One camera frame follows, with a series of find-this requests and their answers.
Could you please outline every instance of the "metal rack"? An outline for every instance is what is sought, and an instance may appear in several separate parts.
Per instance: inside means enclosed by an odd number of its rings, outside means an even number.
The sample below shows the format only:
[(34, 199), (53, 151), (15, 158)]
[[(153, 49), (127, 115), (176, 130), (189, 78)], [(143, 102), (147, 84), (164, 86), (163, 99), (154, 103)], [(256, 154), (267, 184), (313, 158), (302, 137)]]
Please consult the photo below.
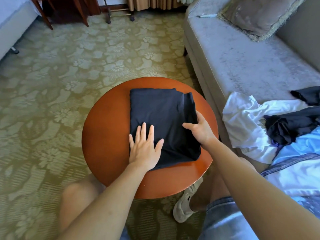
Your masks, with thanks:
[[(121, 8), (121, 9), (114, 9), (111, 10), (110, 7), (107, 4), (107, 1), (104, 0), (104, 3), (106, 4), (106, 8), (108, 9), (107, 17), (106, 17), (106, 23), (111, 24), (111, 17), (120, 17), (120, 16), (129, 16), (130, 15), (130, 21), (134, 21), (134, 11), (130, 11), (130, 8)], [(120, 12), (120, 11), (128, 11), (126, 14), (120, 14), (120, 15), (112, 15), (111, 12)]]

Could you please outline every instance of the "carpet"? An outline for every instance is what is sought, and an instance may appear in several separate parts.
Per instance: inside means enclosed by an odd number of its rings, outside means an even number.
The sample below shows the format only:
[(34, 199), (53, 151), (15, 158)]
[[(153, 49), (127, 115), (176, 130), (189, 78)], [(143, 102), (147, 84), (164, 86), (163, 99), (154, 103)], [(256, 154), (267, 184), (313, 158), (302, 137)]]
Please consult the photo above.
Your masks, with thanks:
[[(201, 92), (183, 57), (183, 13), (136, 13), (136, 20), (104, 15), (84, 24), (36, 20), (0, 62), (0, 239), (54, 239), (60, 196), (90, 170), (81, 134), (90, 108), (116, 85), (143, 76), (179, 80)], [(132, 239), (197, 239), (196, 213), (177, 224), (180, 194), (134, 200)]]

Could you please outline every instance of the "person's left hand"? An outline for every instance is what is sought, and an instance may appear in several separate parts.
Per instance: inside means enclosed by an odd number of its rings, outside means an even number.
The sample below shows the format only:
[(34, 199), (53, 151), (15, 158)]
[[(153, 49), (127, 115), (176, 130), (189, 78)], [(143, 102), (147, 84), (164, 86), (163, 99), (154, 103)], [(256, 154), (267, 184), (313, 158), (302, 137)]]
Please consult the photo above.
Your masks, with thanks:
[(131, 149), (129, 165), (142, 167), (142, 169), (145, 170), (145, 173), (153, 169), (159, 161), (161, 149), (164, 143), (164, 139), (161, 139), (154, 148), (153, 140), (155, 129), (153, 125), (150, 126), (148, 140), (146, 139), (146, 134), (147, 125), (146, 123), (143, 123), (142, 127), (139, 125), (137, 128), (135, 143), (132, 135), (129, 135), (129, 144)]

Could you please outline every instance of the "sofa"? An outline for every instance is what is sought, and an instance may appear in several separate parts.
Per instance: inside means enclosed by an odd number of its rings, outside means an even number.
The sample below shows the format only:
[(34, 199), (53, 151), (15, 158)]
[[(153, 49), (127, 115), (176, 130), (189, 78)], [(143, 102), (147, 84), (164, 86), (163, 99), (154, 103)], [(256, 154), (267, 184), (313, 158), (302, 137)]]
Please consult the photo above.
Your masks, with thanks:
[(294, 99), (289, 91), (320, 85), (320, 0), (306, 0), (276, 35), (262, 42), (217, 17), (230, 0), (194, 0), (183, 24), (184, 44), (204, 96), (217, 119), (221, 141), (249, 160), (258, 172), (269, 165), (232, 148), (222, 121), (231, 92), (259, 103)]

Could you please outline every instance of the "throw pillow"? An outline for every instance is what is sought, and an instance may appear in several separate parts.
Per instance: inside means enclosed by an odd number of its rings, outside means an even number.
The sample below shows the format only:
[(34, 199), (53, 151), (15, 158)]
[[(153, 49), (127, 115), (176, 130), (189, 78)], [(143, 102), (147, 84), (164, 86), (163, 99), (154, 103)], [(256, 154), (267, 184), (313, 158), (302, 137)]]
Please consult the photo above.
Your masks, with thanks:
[(220, 17), (238, 26), (250, 39), (272, 36), (305, 0), (231, 0)]

